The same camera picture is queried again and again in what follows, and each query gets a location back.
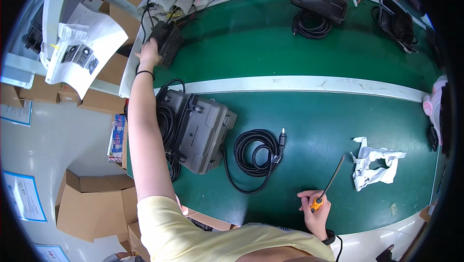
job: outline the yellow t-shirt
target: yellow t-shirt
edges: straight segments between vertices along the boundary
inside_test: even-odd
[[[332,250],[315,236],[262,224],[206,232],[186,219],[175,201],[149,196],[137,204],[142,244],[152,261],[232,262],[241,256],[271,247],[291,246],[334,261]]]

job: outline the hand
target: hand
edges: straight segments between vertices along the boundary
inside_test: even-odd
[[[301,198],[301,207],[299,210],[304,212],[304,223],[306,224],[306,228],[308,228],[316,238],[324,241],[328,239],[325,231],[325,223],[327,222],[331,203],[327,200],[327,196],[324,195],[322,197],[322,205],[316,212],[311,212],[310,207],[314,199],[321,195],[322,190],[305,190],[297,194],[297,196]]]
[[[140,66],[143,65],[143,70],[152,70],[161,60],[161,56],[158,54],[158,43],[154,38],[150,38],[145,44],[142,44],[142,51],[134,54],[140,58]]]

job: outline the coiled cable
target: coiled cable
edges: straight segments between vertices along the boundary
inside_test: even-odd
[[[162,139],[166,161],[169,163],[169,175],[171,176],[171,181],[176,180],[181,172],[181,165],[179,164],[179,161],[171,158],[170,152],[168,152],[175,142],[179,126],[176,123],[174,112],[170,108],[162,106],[161,99],[159,97],[162,97],[160,93],[174,82],[180,82],[182,84],[183,93],[185,93],[184,81],[182,79],[172,79],[159,89],[158,95],[156,96],[156,117],[158,119],[158,125],[162,125],[163,123],[166,125],[165,131],[162,134]]]
[[[254,190],[243,190],[234,183],[229,172],[229,166],[227,163],[227,152],[224,148],[222,148],[222,152],[224,155],[225,173],[232,186],[236,190],[244,194],[254,194],[262,190],[269,181],[270,174],[277,168],[280,161],[282,160],[283,147],[285,146],[285,138],[286,136],[284,129],[282,129],[282,133],[280,134],[279,143],[277,143],[276,138],[272,136],[268,131],[263,129],[255,129],[242,133],[237,138],[237,140],[235,140],[235,144],[233,146],[233,153],[235,156],[235,162],[237,162],[237,165],[239,166],[241,171],[255,178],[266,177],[263,184]],[[260,141],[263,144],[259,145],[254,149],[252,154],[252,163],[248,163],[244,157],[245,149],[250,143],[254,141]],[[268,159],[266,162],[264,162],[263,165],[258,165],[256,163],[256,154],[260,149],[263,148],[269,151]]]
[[[375,16],[375,10],[379,11],[377,16]],[[383,30],[383,28],[379,24],[379,17],[380,7],[372,7],[371,18],[374,21],[375,25],[377,25],[380,29]],[[404,17],[395,14],[389,25],[389,28],[390,29],[386,29],[384,31],[393,40],[401,41],[405,45],[414,45],[419,41],[417,39],[417,36],[414,34],[413,25],[409,23],[409,20]]]
[[[310,22],[316,22],[315,27],[308,27]],[[332,22],[324,16],[312,12],[311,10],[301,9],[297,15],[293,17],[292,24],[293,36],[300,33],[302,36],[309,39],[322,39],[332,29]]]

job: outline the paper document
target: paper document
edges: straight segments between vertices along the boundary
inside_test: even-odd
[[[34,177],[13,172],[3,172],[3,180],[10,201],[21,220],[46,222],[38,198]]]
[[[34,244],[37,252],[43,261],[46,262],[69,262],[63,249],[60,246],[52,245],[38,245]]]
[[[109,15],[93,12],[81,3],[67,24],[59,24],[58,37],[45,82],[67,83],[81,99],[110,57],[128,39]]]
[[[32,101],[24,101],[22,108],[0,105],[0,118],[15,124],[31,127]]]

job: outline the bracelet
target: bracelet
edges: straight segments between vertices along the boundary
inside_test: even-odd
[[[152,76],[152,78],[153,78],[153,81],[155,80],[154,74],[153,74],[151,71],[138,71],[138,72],[136,73],[136,76],[137,76],[137,74],[139,74],[139,73],[149,73],[149,74],[151,74],[151,76]]]
[[[327,234],[327,240],[322,241],[322,243],[325,245],[330,245],[335,242],[335,232],[329,229],[325,229],[325,232]]]

